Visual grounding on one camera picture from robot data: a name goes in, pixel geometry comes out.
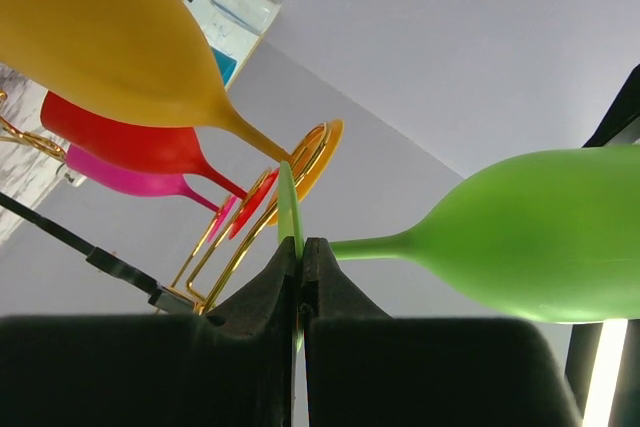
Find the green wine glass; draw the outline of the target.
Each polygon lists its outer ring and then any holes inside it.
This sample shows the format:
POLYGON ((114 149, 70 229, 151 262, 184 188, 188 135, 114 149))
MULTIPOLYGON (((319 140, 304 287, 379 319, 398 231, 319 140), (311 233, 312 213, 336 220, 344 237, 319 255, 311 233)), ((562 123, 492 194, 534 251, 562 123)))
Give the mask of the green wine glass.
POLYGON ((398 258, 464 296, 535 322, 639 316, 639 149, 546 150, 490 165, 399 233, 330 244, 339 260, 398 258))

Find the pink wine glass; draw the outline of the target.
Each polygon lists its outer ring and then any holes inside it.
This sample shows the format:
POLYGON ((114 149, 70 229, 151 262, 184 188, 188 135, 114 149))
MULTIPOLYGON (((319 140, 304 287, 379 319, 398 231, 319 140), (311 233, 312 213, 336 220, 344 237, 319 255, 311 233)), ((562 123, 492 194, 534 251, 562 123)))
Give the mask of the pink wine glass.
POLYGON ((71 145, 65 157, 72 170, 110 188, 111 190, 138 197, 183 196, 215 213, 213 226, 205 239, 211 242, 230 214, 237 198, 230 195, 221 206, 215 205, 194 191, 181 174, 150 174, 128 170, 110 164, 83 149, 71 145))

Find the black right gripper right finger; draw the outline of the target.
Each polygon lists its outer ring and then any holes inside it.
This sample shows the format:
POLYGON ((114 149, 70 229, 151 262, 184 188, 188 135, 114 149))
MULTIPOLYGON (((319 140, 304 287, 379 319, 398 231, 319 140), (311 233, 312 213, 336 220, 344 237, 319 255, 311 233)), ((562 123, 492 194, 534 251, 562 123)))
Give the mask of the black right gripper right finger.
POLYGON ((302 287, 313 426, 577 426, 554 355, 529 322, 394 318, 306 242, 302 287))

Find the blue wine glass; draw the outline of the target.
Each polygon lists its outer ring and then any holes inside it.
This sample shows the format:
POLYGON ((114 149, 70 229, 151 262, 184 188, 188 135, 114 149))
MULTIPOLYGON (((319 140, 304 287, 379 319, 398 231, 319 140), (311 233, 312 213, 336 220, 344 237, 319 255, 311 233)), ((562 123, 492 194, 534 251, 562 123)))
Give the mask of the blue wine glass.
POLYGON ((227 87, 233 78, 237 66, 237 61, 226 53, 221 52, 214 47, 211 48, 211 51, 215 57, 223 81, 223 85, 227 87))

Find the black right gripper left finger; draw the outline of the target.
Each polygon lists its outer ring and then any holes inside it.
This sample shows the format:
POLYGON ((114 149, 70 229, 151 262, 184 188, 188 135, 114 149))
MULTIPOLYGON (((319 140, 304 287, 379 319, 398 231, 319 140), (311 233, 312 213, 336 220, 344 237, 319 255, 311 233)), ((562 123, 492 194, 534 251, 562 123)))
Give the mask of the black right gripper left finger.
POLYGON ((1 321, 5 426, 288 426, 295 244, 206 315, 1 321))

